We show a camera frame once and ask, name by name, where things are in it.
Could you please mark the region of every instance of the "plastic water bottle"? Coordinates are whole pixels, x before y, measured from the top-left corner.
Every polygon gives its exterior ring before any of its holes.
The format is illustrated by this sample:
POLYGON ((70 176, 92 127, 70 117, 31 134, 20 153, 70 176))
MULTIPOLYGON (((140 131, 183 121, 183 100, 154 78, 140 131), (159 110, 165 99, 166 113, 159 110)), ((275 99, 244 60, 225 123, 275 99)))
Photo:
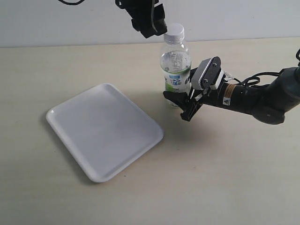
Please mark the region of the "plastic water bottle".
POLYGON ((168 25, 164 34, 164 44, 161 48, 160 66, 165 75, 165 90, 171 92, 186 92, 190 90, 189 75, 191 59, 184 42, 184 28, 179 23, 168 25))

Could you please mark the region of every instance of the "bottle label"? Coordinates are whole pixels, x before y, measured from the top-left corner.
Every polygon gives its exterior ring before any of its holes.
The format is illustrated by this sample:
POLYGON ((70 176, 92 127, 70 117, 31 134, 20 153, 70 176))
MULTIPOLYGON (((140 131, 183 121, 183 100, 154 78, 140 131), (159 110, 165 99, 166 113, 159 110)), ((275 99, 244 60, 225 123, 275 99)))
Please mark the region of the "bottle label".
POLYGON ((170 92, 182 93, 188 92, 190 69, 179 73, 168 73, 165 71, 165 90, 170 92))

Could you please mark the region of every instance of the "robotic arm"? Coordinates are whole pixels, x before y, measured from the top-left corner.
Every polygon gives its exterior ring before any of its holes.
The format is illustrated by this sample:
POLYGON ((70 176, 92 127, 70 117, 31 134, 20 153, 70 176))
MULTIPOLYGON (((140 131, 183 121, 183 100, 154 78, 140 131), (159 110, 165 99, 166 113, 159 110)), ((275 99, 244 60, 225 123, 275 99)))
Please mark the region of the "robotic arm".
MULTIPOLYGON (((66 5, 79 5, 58 0, 66 5)), ((160 36, 167 32, 165 12, 159 0, 115 0, 132 17, 132 26, 145 38, 160 36)), ((296 58, 300 61, 300 49, 296 58)), ((300 103, 300 63, 298 67, 282 69, 279 73, 264 72, 244 81, 233 78, 221 68, 221 59, 213 57, 202 61, 190 74, 190 93, 164 91, 164 97, 178 105, 181 118, 190 121, 202 105, 211 105, 227 110, 252 115, 267 124, 280 124, 285 113, 300 103), (271 84, 259 86, 259 76, 271 75, 276 79, 271 84)))

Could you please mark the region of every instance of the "white tray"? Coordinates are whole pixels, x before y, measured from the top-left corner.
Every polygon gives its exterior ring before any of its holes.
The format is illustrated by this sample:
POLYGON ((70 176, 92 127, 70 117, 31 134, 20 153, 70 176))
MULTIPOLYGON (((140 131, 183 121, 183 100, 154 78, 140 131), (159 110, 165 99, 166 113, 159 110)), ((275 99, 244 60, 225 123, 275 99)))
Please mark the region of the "white tray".
POLYGON ((111 84, 49 110, 47 121, 94 182, 104 182, 155 146, 163 130, 111 84))

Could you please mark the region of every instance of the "bottle cap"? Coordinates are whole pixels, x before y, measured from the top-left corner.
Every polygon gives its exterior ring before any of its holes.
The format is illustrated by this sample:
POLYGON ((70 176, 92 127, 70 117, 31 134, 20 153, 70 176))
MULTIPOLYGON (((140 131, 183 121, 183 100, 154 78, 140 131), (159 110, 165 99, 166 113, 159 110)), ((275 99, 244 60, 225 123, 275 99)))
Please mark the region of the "bottle cap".
POLYGON ((164 34, 164 41, 169 43, 180 42, 184 39, 184 28, 180 23, 168 25, 168 31, 164 34))

